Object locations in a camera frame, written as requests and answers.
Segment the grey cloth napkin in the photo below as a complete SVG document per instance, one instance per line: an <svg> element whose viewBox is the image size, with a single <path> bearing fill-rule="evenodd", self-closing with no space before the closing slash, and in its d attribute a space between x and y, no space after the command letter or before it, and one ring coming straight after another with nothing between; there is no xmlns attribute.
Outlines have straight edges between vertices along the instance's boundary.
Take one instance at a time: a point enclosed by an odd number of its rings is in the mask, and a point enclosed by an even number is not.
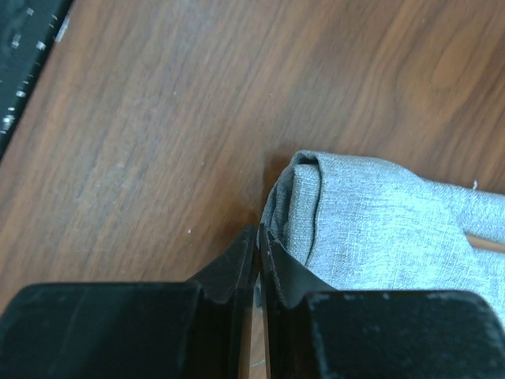
<svg viewBox="0 0 505 379"><path fill-rule="evenodd" d="M460 290L504 312L504 197L422 178L395 163L300 151L261 223L287 253L339 290Z"/></svg>

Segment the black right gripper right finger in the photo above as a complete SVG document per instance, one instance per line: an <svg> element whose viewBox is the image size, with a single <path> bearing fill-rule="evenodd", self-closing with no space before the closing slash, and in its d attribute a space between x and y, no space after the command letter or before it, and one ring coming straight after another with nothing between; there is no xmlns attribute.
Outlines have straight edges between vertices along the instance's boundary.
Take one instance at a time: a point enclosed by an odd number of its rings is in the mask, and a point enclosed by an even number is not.
<svg viewBox="0 0 505 379"><path fill-rule="evenodd" d="M261 226L270 378L501 378L504 330L468 291L337 290Z"/></svg>

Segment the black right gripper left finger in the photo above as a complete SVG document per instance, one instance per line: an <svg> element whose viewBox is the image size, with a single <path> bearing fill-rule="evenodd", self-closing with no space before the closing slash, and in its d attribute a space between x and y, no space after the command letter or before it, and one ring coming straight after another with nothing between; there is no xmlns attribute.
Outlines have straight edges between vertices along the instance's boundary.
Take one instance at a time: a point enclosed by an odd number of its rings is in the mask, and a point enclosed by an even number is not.
<svg viewBox="0 0 505 379"><path fill-rule="evenodd" d="M183 282L39 283L1 317L4 378L246 378L256 230Z"/></svg>

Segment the copper metal fork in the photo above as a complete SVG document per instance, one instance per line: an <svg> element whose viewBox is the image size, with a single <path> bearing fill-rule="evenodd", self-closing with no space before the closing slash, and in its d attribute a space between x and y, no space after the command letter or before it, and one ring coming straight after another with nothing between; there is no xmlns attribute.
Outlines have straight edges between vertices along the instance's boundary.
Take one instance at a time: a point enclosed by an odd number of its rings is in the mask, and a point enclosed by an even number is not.
<svg viewBox="0 0 505 379"><path fill-rule="evenodd" d="M500 244L498 242L493 242L483 238L478 238L473 235L466 235L466 239L474 249L488 250L497 253L505 253L504 244Z"/></svg>

